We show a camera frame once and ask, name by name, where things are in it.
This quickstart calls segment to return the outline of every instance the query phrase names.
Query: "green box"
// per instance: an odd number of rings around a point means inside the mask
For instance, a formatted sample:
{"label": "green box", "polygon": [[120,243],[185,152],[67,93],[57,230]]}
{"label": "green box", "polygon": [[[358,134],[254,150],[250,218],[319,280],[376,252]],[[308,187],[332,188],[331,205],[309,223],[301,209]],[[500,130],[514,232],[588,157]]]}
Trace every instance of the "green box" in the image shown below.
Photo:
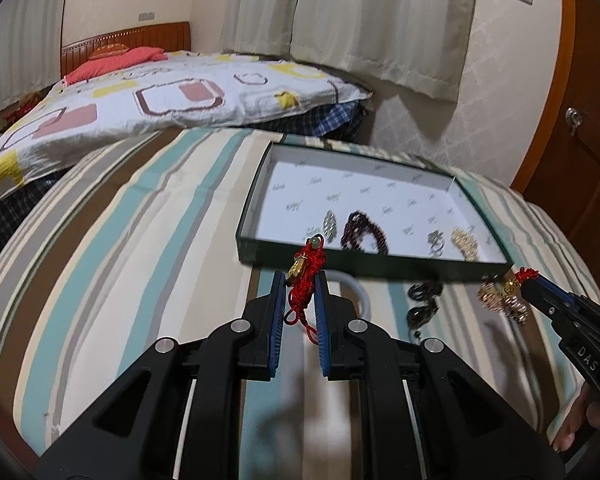
{"label": "green box", "polygon": [[[306,239],[322,232],[329,209],[336,215],[338,233],[325,245],[326,269],[387,280],[480,282],[501,280],[512,266],[493,227],[451,174],[273,142],[260,161],[240,216],[240,261],[288,269]],[[385,232],[389,254],[340,249],[344,224],[357,209]],[[450,241],[455,226],[473,232],[484,261],[464,260]],[[426,252],[431,251],[429,230],[443,232],[440,257]],[[364,243],[367,249],[373,245],[371,235]]]}

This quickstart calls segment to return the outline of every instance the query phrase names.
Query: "curtain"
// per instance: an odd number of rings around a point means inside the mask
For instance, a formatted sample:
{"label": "curtain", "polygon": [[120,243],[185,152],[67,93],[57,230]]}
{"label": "curtain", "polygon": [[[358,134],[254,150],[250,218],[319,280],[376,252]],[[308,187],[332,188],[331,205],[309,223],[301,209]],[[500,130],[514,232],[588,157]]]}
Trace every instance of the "curtain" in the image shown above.
{"label": "curtain", "polygon": [[455,101],[475,0],[298,0],[291,55]]}
{"label": "curtain", "polygon": [[0,4],[0,110],[60,79],[64,0]]}
{"label": "curtain", "polygon": [[222,28],[222,49],[285,56],[296,1],[230,0]]}
{"label": "curtain", "polygon": [[297,60],[456,101],[474,4],[475,0],[232,0],[224,47],[278,55],[289,50]]}

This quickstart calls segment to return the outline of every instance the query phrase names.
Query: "wooden door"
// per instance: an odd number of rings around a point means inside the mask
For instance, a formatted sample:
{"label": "wooden door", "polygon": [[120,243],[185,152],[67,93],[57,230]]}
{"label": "wooden door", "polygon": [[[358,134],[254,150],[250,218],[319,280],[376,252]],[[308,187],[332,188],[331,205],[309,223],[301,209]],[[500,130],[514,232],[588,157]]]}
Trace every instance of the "wooden door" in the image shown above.
{"label": "wooden door", "polygon": [[[562,108],[524,197],[549,213],[600,287],[600,4],[575,0],[575,9]],[[565,118],[570,107],[582,117],[573,135]]]}

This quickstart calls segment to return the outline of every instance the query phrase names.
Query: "wooden headboard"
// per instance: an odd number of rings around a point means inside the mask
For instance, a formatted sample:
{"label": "wooden headboard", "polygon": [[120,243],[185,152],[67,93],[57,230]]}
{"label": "wooden headboard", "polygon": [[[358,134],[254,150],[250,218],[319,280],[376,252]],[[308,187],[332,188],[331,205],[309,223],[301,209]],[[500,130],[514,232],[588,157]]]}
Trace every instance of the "wooden headboard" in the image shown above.
{"label": "wooden headboard", "polygon": [[165,52],[190,50],[189,22],[160,23],[145,27],[126,28],[78,41],[60,50],[60,73],[64,77],[87,61],[91,53],[103,45],[123,43],[129,48],[159,46]]}

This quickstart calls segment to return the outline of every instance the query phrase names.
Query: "beaded bracelet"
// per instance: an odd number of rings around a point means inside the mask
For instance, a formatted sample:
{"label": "beaded bracelet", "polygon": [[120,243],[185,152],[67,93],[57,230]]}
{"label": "beaded bracelet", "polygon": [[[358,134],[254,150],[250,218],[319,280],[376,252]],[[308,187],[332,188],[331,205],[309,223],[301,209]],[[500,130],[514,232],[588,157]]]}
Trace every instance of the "beaded bracelet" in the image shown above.
{"label": "beaded bracelet", "polygon": [[382,229],[377,224],[374,224],[362,211],[356,211],[349,215],[349,219],[344,226],[342,238],[340,239],[340,245],[343,249],[362,251],[360,242],[367,233],[376,239],[378,254],[389,254],[389,248],[387,247]]}

